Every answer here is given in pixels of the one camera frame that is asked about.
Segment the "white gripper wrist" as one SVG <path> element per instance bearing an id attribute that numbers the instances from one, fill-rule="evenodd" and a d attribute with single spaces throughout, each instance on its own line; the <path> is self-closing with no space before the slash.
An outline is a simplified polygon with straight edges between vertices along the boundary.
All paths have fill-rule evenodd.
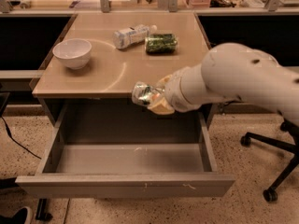
<path id="1" fill-rule="evenodd" d="M 196 110 L 200 105 L 192 105 L 183 95 L 180 87 L 182 76 L 190 70 L 190 67 L 177 70 L 172 75 L 161 78 L 156 86 L 164 87 L 164 96 L 153 96 L 148 110 L 157 115 L 170 115 L 176 111 L 185 113 Z"/>

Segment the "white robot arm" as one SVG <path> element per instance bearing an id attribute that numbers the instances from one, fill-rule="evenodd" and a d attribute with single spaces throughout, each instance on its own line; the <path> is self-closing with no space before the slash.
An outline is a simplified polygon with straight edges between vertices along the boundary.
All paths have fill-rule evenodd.
<path id="1" fill-rule="evenodd" d="M 299 125 L 299 74 L 269 54 L 236 43 L 211 49 L 193 67 L 160 80 L 164 92 L 149 110 L 160 115 L 187 112 L 201 105 L 240 101 L 280 114 Z"/>

